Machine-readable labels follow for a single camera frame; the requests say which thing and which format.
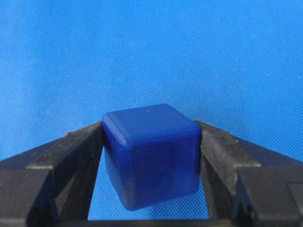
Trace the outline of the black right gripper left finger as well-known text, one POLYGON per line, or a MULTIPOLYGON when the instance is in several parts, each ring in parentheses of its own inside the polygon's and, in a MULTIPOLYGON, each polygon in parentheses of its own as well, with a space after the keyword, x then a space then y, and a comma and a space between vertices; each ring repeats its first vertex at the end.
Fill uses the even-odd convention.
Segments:
POLYGON ((103 145, 96 122, 2 160, 1 223, 87 220, 103 145))

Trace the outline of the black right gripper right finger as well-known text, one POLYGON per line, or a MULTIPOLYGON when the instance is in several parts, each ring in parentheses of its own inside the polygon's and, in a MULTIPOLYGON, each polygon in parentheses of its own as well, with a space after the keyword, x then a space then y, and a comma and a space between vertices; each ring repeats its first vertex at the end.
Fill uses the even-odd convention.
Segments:
POLYGON ((301 161, 198 122, 208 216, 237 224, 301 224, 301 161))

